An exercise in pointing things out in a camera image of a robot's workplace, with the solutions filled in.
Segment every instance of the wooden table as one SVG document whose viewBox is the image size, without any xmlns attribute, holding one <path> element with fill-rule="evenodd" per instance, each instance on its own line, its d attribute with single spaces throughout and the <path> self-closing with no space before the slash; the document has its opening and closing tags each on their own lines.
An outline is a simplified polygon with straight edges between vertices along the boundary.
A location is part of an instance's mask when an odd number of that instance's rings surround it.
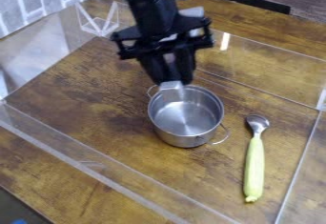
<svg viewBox="0 0 326 224">
<path fill-rule="evenodd" d="M 93 0 L 90 6 L 96 9 L 104 1 Z M 324 25 L 222 0 L 190 0 L 181 6 L 200 3 L 213 28 L 326 58 Z M 230 143 L 173 148 L 157 138 L 148 120 L 152 82 L 138 64 L 121 62 L 116 52 L 110 41 L 94 39 L 11 95 L 9 103 L 237 220 L 275 222 L 319 112 L 265 93 L 254 92 L 254 99 L 250 89 L 200 71 L 210 82 L 196 83 L 220 94 L 226 104 Z M 204 68 L 214 67 L 209 56 L 209 51 L 201 52 Z M 257 99 L 268 101 L 269 111 Z M 267 132 L 267 191 L 256 205 L 244 204 L 241 191 L 249 112 L 267 114 L 276 125 Z M 55 223 L 170 222 L 3 129 L 0 136 L 0 184 Z"/>
</svg>

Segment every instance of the stainless steel pot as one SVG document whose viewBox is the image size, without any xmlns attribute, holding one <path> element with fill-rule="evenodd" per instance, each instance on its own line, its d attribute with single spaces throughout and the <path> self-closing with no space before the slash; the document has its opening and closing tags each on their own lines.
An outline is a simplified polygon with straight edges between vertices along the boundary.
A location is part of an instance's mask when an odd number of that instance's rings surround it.
<svg viewBox="0 0 326 224">
<path fill-rule="evenodd" d="M 164 92 L 150 96 L 149 115 L 156 131 L 169 144 L 198 147 L 209 142 L 222 123 L 224 103 L 212 91 L 194 85 L 185 86 L 182 94 L 173 91 L 169 99 Z"/>
</svg>

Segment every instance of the spoon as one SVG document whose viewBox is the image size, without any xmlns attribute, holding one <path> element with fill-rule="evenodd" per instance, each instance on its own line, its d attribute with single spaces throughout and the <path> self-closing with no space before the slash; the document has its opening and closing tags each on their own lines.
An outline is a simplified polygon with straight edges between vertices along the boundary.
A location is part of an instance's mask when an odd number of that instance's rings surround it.
<svg viewBox="0 0 326 224">
<path fill-rule="evenodd" d="M 253 128 L 254 137 L 250 141 L 246 156 L 244 192 L 246 202 L 256 202 L 261 198 L 264 191 L 265 155 L 261 134 L 269 128 L 271 122 L 259 114 L 250 114 L 246 120 Z"/>
</svg>

